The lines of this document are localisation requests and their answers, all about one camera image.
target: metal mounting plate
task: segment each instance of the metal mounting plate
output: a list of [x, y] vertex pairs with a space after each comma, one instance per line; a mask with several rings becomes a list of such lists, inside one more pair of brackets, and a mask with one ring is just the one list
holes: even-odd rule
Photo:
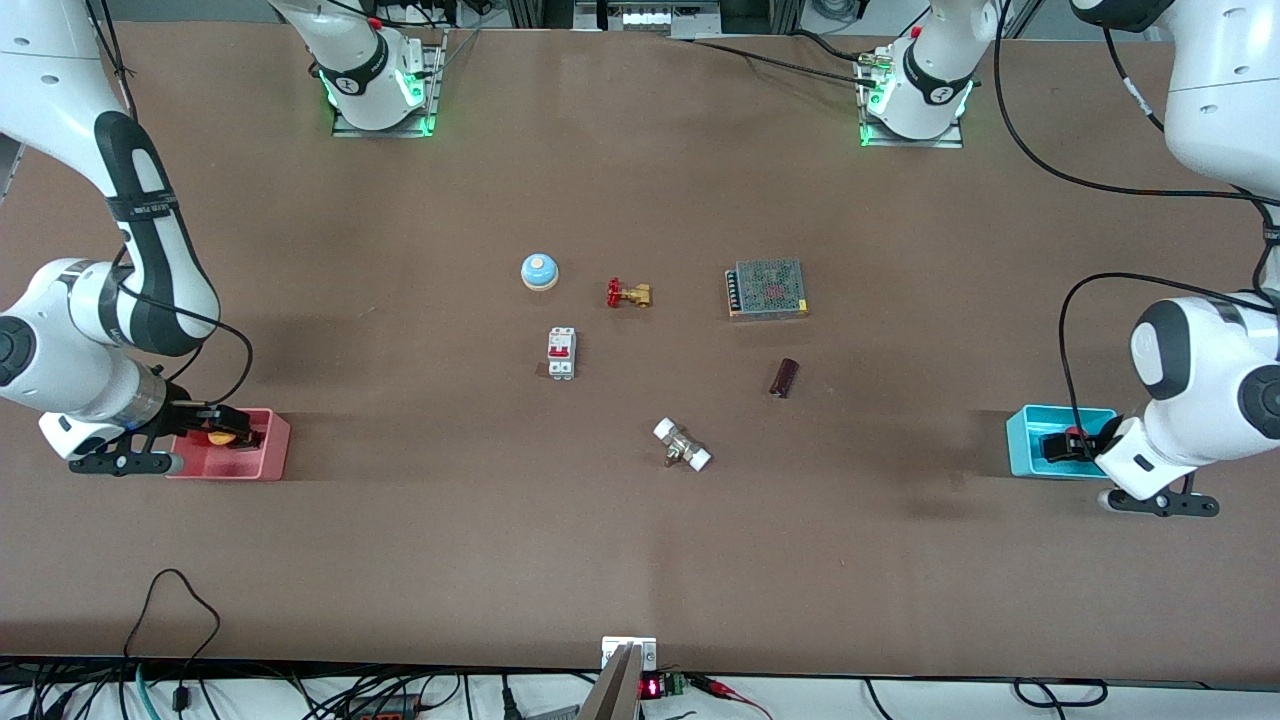
[[644, 650], [644, 670], [658, 669], [658, 641], [657, 638], [634, 638], [630, 635], [605, 635], [600, 641], [600, 667], [609, 664], [613, 651], [621, 644], [639, 644]]

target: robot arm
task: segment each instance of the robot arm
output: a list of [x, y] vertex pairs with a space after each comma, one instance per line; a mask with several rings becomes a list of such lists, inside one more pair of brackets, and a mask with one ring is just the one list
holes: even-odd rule
[[422, 41], [329, 0], [268, 1], [302, 36], [329, 101], [352, 126], [387, 129], [426, 101], [421, 85], [411, 82], [424, 73]]
[[[1076, 15], [1111, 29], [1152, 24], [1174, 37], [1165, 142], [1206, 177], [1280, 197], [1280, 0], [1071, 0]], [[1280, 208], [1263, 228], [1275, 247]], [[1268, 250], [1262, 290], [1280, 299]], [[1254, 305], [1266, 301], [1239, 295]], [[1147, 500], [1219, 460], [1280, 447], [1276, 314], [1204, 300], [1156, 302], [1130, 337], [1130, 355], [1152, 400], [1125, 420], [1098, 466]]]
[[88, 178], [106, 197], [136, 263], [132, 273], [110, 263], [73, 270], [76, 328], [99, 343], [169, 356], [191, 352], [212, 325], [116, 290], [123, 283], [210, 319], [219, 315], [160, 156], [108, 86], [83, 3], [6, 3], [0, 27], [15, 37], [0, 53], [0, 86], [13, 99], [0, 104], [0, 132]]
[[108, 85], [84, 4], [10, 0], [0, 27], [0, 132], [88, 178], [136, 263], [55, 260], [0, 314], [0, 397], [44, 411], [49, 442], [78, 459], [188, 398], [120, 346], [179, 356], [214, 331], [122, 286], [210, 320], [219, 302], [155, 146]]
[[909, 140], [946, 132], [964, 108], [974, 68], [998, 23], [992, 0], [933, 0], [919, 37], [904, 36], [877, 50], [891, 59], [891, 68], [867, 111]]

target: blue plastic bin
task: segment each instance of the blue plastic bin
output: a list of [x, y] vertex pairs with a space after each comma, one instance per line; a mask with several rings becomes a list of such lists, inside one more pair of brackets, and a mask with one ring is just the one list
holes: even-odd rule
[[[1080, 407], [1084, 432], [1097, 434], [1102, 425], [1116, 416], [1115, 410]], [[1019, 478], [1051, 480], [1105, 480], [1107, 475], [1093, 462], [1064, 460], [1050, 462], [1041, 451], [1041, 438], [1065, 432], [1075, 425], [1070, 407], [1059, 405], [1027, 405], [1005, 423], [1009, 436], [1009, 468]]]

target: red object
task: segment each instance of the red object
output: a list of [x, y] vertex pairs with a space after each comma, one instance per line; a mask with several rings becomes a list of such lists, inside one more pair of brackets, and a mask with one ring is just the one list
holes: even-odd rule
[[640, 680], [640, 700], [658, 700], [662, 697], [662, 683], [658, 678]]
[[253, 448], [236, 450], [209, 442], [207, 433], [173, 438], [173, 452], [183, 468], [168, 475], [182, 480], [279, 480], [289, 450], [289, 424], [265, 407], [243, 407], [248, 425], [262, 437]]
[[604, 299], [605, 305], [608, 305], [609, 307], [617, 307], [618, 300], [621, 299], [622, 299], [622, 283], [618, 281], [618, 278], [609, 278], [609, 291], [607, 297]]

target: red digital display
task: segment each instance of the red digital display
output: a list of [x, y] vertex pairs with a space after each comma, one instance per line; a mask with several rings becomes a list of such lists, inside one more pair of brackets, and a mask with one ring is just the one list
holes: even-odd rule
[[640, 700], [658, 700], [662, 697], [662, 678], [653, 676], [640, 680]]

